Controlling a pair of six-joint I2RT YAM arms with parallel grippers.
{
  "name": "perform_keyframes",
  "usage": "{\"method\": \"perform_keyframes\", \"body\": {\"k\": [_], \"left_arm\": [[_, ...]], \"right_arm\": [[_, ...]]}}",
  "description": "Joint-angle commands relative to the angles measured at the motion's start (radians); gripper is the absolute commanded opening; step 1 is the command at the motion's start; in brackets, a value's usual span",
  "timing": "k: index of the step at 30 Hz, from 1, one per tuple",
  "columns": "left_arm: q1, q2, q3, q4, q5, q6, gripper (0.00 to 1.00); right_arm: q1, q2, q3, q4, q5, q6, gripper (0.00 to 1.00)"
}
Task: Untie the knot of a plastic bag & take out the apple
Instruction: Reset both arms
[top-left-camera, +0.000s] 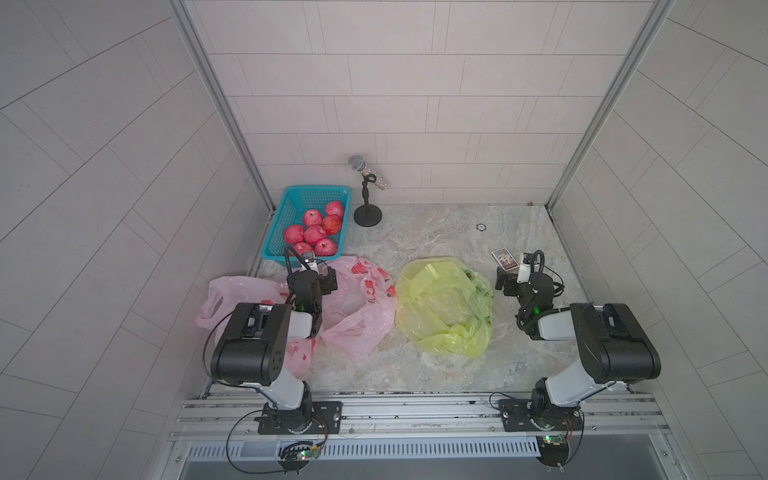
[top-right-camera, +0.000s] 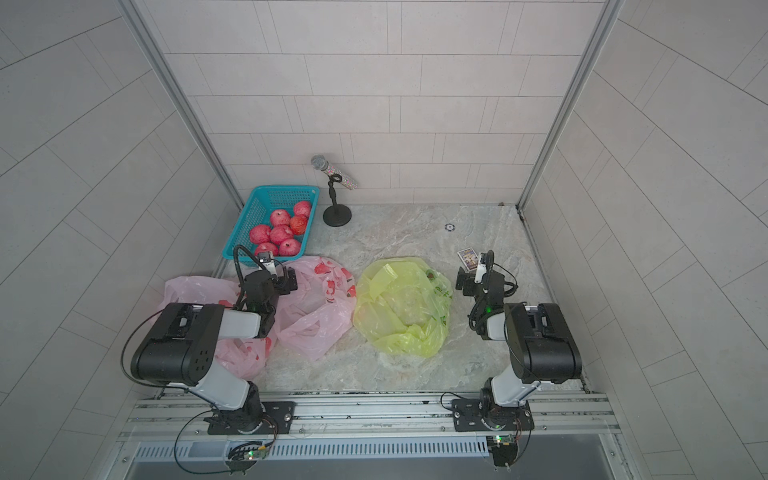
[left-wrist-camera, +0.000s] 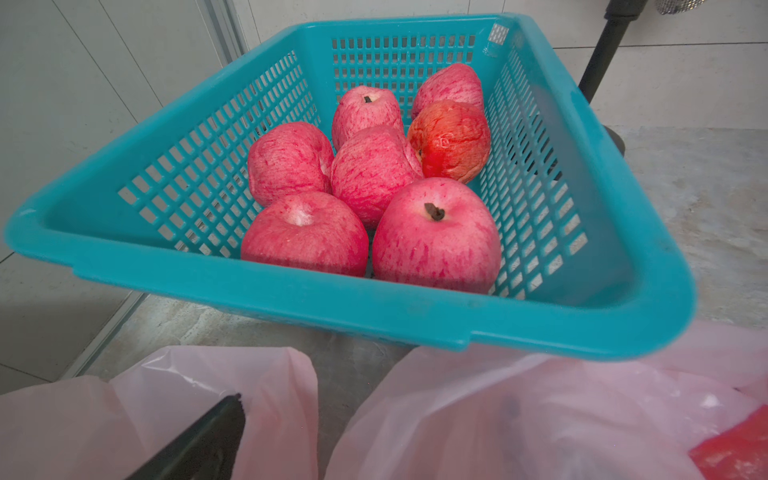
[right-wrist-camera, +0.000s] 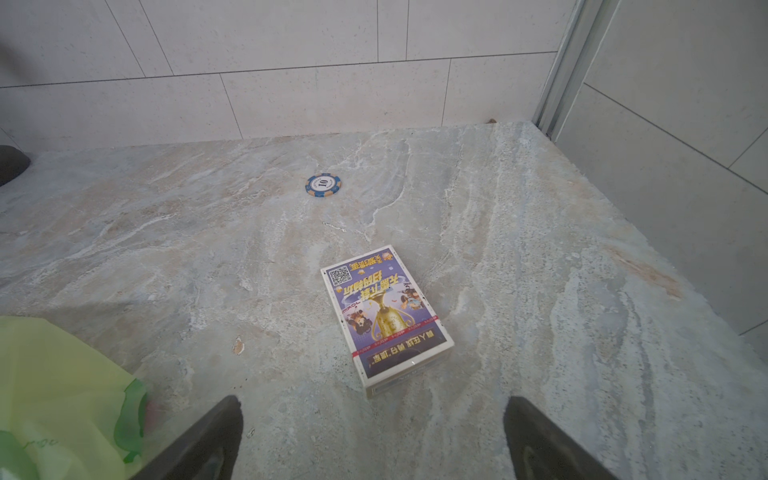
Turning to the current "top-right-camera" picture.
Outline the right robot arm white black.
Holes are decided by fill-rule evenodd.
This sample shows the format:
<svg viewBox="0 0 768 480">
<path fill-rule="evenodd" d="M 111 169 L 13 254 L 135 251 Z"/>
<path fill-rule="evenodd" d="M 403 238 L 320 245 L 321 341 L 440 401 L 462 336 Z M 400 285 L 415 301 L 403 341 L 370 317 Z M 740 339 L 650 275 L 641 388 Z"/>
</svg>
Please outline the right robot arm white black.
<svg viewBox="0 0 768 480">
<path fill-rule="evenodd" d="M 508 281 L 492 251 L 463 251 L 456 289 L 474 299 L 468 314 L 472 331 L 485 341 L 503 342 L 510 364 L 489 378 L 477 399 L 452 401 L 458 432 L 524 432 L 534 429 L 529 397 L 545 383 L 577 379 L 582 359 L 559 305 L 509 300 L 517 283 Z"/>
</svg>

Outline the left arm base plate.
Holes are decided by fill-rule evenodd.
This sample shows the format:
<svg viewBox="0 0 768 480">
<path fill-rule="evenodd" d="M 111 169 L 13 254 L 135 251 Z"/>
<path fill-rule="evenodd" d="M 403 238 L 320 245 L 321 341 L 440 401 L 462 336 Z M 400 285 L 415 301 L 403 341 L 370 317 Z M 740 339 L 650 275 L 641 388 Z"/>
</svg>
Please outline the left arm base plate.
<svg viewBox="0 0 768 480">
<path fill-rule="evenodd" d="M 296 403 L 292 401 L 261 401 L 246 404 L 234 411 L 207 416 L 209 435 L 274 435 L 290 432 Z"/>
</svg>

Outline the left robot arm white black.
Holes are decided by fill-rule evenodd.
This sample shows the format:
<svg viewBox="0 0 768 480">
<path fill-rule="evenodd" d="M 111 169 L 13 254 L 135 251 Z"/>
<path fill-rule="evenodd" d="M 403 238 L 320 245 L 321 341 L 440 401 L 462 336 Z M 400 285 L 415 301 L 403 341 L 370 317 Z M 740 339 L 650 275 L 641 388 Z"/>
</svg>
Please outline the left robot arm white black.
<svg viewBox="0 0 768 480">
<path fill-rule="evenodd" d="M 233 262 L 240 293 L 232 307 L 170 303 L 151 315 L 148 333 L 130 364 L 130 381 L 151 388 L 176 389 L 211 407 L 204 421 L 210 435 L 287 434 L 295 404 L 264 402 L 258 387 L 215 360 L 221 340 L 261 340 L 275 323 L 279 298 L 298 289 L 295 270 L 238 244 Z"/>
</svg>

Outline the yellow-green plastic bag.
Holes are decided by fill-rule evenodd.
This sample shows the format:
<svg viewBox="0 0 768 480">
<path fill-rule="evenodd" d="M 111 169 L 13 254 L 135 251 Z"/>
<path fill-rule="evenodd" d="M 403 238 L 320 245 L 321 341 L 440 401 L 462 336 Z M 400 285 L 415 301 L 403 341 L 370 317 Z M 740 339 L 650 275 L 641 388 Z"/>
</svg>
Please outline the yellow-green plastic bag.
<svg viewBox="0 0 768 480">
<path fill-rule="evenodd" d="M 430 358 L 448 334 L 453 287 L 419 257 L 371 263 L 356 285 L 354 327 L 389 355 Z"/>
</svg>

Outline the pink plastic bag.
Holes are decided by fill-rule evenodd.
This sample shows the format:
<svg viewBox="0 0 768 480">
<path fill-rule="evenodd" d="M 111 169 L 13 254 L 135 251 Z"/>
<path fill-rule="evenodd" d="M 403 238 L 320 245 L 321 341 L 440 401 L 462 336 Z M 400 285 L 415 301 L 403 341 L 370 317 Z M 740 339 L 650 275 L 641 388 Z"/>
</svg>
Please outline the pink plastic bag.
<svg viewBox="0 0 768 480">
<path fill-rule="evenodd" d="M 309 361 L 317 361 L 352 327 L 356 284 L 336 261 L 303 256 L 287 266 L 297 289 L 279 299 L 275 328 L 279 342 Z"/>
<path fill-rule="evenodd" d="M 219 337 L 224 326 L 223 312 L 231 309 L 240 293 L 234 279 L 207 276 L 180 276 L 163 284 L 160 310 L 172 304 L 193 304 L 192 319 L 185 327 L 175 325 L 171 336 L 179 338 L 189 334 L 196 351 L 194 357 L 210 358 L 234 376 L 254 379 L 266 366 L 276 347 L 277 332 L 271 329 L 264 338 L 251 335 L 237 338 Z"/>
</svg>

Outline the pink plastic bag back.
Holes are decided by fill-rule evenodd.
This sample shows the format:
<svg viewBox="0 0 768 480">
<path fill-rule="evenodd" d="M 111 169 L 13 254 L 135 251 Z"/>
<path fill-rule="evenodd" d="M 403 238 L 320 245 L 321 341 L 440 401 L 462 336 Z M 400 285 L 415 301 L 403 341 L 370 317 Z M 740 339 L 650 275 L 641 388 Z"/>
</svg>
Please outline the pink plastic bag back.
<svg viewBox="0 0 768 480">
<path fill-rule="evenodd" d="M 352 327 L 356 284 L 336 261 L 303 256 L 287 266 L 297 289 L 279 299 L 275 328 L 279 342 L 309 361 L 317 361 Z"/>
</svg>

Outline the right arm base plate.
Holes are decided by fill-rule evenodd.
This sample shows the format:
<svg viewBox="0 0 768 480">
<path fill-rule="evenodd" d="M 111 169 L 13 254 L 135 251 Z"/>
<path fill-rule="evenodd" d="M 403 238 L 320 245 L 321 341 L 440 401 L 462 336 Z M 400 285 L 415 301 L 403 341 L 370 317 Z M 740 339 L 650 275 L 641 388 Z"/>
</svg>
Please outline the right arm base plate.
<svg viewBox="0 0 768 480">
<path fill-rule="evenodd" d="M 480 399 L 451 401 L 450 412 L 457 432 L 528 432 L 535 429 L 528 406 L 500 407 Z"/>
</svg>

